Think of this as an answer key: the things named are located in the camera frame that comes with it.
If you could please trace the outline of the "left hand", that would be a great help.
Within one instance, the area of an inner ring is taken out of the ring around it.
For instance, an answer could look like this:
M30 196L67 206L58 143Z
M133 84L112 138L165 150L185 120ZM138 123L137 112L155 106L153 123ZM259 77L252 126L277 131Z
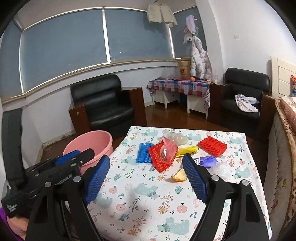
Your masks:
M7 217L6 220L8 222L10 229L22 240L25 240L29 219L16 215L13 218Z

